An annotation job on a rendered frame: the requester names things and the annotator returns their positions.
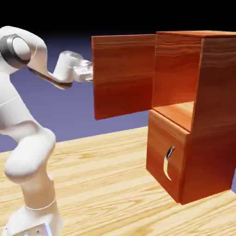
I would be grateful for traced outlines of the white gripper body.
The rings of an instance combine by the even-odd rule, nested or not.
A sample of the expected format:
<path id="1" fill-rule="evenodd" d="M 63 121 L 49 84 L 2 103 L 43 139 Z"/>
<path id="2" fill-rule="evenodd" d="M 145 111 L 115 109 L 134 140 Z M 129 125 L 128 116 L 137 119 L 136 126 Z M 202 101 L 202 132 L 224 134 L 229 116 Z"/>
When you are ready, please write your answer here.
<path id="1" fill-rule="evenodd" d="M 93 67 L 91 65 L 75 67 L 73 79 L 76 82 L 93 82 Z"/>

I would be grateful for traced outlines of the reddish wooden cabinet door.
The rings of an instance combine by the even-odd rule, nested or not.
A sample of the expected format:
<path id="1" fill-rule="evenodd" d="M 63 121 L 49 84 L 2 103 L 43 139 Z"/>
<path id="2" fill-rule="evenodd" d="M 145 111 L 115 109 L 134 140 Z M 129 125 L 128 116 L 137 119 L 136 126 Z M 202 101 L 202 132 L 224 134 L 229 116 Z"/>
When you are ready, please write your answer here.
<path id="1" fill-rule="evenodd" d="M 93 36 L 94 118 L 149 110 L 155 35 Z"/>
<path id="2" fill-rule="evenodd" d="M 146 169 L 176 202 L 181 202 L 182 197 L 188 138 L 188 131 L 154 110 L 149 112 Z M 175 147 L 168 160 L 171 181 L 163 171 L 164 157 L 170 146 Z"/>

